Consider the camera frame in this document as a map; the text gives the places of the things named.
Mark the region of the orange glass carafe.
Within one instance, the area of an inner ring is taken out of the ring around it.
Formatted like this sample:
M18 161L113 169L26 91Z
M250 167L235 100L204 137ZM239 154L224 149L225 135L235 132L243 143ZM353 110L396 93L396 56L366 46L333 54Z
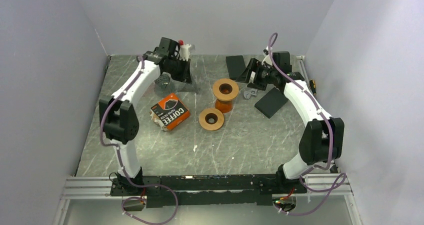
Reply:
M233 109L233 99L221 100L217 98L214 107L223 114L228 113Z

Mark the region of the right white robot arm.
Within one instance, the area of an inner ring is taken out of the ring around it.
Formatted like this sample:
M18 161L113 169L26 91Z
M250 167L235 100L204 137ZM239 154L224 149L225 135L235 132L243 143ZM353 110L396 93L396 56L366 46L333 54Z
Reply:
M276 188L287 193L295 186L295 179L319 163L336 160L342 155L345 124L341 118L330 115L309 90L300 72L294 72L287 51L266 54L260 61L251 58L245 70L236 79L249 88L264 91L274 85L255 107L266 117L272 117L289 101L295 107L305 126L297 154L278 169Z

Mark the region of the orange coffee filter box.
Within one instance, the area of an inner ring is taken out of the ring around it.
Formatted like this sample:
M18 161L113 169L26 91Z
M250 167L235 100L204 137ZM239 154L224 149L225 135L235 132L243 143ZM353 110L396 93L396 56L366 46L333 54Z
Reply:
M191 115L175 93L170 93L165 98L150 108L151 120L163 131L171 131Z

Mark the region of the clear glass dripper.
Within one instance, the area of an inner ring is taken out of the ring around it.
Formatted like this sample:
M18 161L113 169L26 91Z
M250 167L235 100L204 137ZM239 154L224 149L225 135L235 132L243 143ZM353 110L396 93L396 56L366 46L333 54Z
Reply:
M187 93L195 93L195 94L198 94L200 91L199 86L197 85L195 81L192 81L191 83L182 82L179 85L177 90L179 92L187 92Z

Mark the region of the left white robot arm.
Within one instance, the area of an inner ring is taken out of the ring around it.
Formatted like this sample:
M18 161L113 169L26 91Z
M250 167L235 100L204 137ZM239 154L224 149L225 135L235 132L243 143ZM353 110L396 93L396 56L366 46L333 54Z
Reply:
M137 104L163 73L174 81L192 84L190 55L194 51L193 44L162 37L154 50L136 57L137 68L120 88L99 98L100 143L114 148L118 173L127 177L123 187L131 195L139 194L144 188L144 181L137 177L142 168L134 143L140 127Z

